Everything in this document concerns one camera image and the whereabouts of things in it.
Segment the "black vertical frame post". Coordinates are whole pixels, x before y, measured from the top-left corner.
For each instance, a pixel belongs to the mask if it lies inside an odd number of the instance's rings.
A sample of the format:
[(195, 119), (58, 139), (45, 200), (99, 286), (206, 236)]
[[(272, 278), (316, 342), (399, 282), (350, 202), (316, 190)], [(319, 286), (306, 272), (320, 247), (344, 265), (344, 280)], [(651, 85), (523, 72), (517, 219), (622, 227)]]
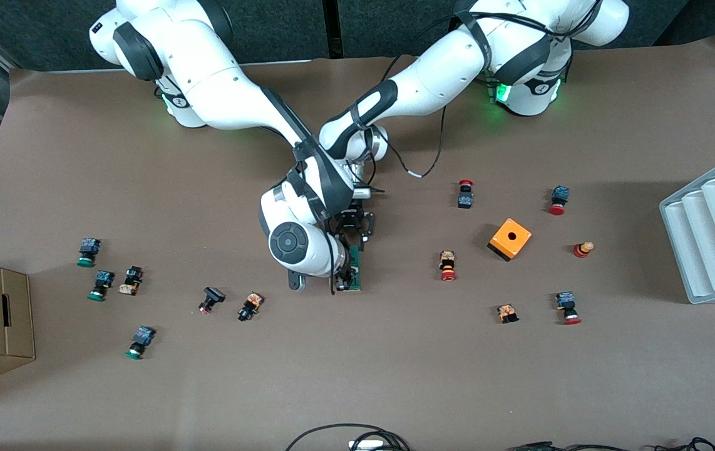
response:
[(338, 0), (321, 0), (330, 59), (343, 58), (338, 3)]

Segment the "red mushroom button blue block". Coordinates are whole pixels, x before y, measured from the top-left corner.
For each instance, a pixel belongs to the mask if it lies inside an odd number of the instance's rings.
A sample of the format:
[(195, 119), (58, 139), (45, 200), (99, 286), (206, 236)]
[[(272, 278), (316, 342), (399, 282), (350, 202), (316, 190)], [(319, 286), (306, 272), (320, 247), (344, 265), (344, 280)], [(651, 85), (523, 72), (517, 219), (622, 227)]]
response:
[(569, 188), (563, 185), (558, 185), (554, 188), (550, 195), (550, 207), (547, 209), (554, 216), (561, 216), (565, 213), (565, 206), (569, 200)]
[(564, 291), (555, 295), (557, 309), (563, 311), (564, 324), (575, 325), (582, 322), (576, 311), (575, 295), (571, 291)]

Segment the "black pushbutton orange block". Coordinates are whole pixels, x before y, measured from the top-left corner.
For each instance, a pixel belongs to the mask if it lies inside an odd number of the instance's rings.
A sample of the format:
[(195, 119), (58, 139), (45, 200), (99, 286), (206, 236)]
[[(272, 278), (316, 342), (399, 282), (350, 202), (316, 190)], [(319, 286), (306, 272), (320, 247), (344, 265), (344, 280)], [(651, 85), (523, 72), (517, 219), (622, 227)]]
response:
[(265, 298), (262, 295), (255, 292), (250, 293), (246, 297), (244, 305), (238, 312), (239, 321), (243, 322), (252, 319), (252, 317), (258, 313), (264, 302)]

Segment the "black pushbutton red tip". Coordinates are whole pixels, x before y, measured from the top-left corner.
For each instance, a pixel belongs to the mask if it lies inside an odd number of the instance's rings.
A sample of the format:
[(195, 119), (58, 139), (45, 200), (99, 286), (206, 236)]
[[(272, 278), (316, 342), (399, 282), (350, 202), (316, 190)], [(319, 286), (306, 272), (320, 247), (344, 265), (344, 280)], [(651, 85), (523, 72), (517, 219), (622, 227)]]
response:
[(225, 294), (214, 286), (206, 286), (203, 293), (205, 293), (205, 300), (198, 306), (202, 314), (209, 314), (217, 303), (222, 303), (226, 299)]

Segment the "orange button enclosure box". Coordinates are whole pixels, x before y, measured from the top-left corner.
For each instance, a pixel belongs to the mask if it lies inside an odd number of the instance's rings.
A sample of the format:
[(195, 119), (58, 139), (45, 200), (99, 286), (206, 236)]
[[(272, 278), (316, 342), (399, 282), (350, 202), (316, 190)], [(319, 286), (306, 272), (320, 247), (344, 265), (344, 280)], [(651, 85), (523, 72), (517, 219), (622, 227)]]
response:
[(529, 229), (515, 222), (514, 219), (507, 218), (487, 242), (487, 248), (500, 259), (510, 262), (521, 253), (531, 237), (532, 232)]

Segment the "green pushbutton blue block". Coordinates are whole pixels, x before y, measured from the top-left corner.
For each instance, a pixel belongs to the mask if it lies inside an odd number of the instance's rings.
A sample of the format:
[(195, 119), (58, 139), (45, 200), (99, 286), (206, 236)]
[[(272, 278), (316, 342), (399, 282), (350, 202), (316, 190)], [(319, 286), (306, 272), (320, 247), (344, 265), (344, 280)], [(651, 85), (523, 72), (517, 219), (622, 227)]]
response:
[(101, 241), (99, 239), (94, 239), (93, 237), (87, 237), (83, 239), (79, 248), (79, 259), (77, 260), (77, 265), (80, 267), (94, 267), (95, 258), (99, 254), (101, 246)]
[(140, 360), (143, 357), (143, 352), (151, 344), (155, 337), (155, 329), (151, 326), (140, 326), (133, 336), (133, 343), (126, 351), (126, 357), (133, 360)]
[(115, 280), (115, 273), (111, 271), (98, 271), (95, 274), (94, 286), (89, 291), (88, 299), (95, 302), (103, 302), (106, 298), (106, 292), (112, 287)]

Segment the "black orange contact block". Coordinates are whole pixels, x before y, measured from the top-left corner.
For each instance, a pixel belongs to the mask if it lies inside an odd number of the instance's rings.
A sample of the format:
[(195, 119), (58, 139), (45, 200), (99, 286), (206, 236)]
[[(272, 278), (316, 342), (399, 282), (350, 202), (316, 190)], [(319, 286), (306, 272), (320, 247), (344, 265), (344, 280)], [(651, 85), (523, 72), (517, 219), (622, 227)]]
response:
[(142, 283), (143, 269), (132, 266), (125, 271), (125, 280), (119, 286), (118, 292), (125, 295), (137, 295)]

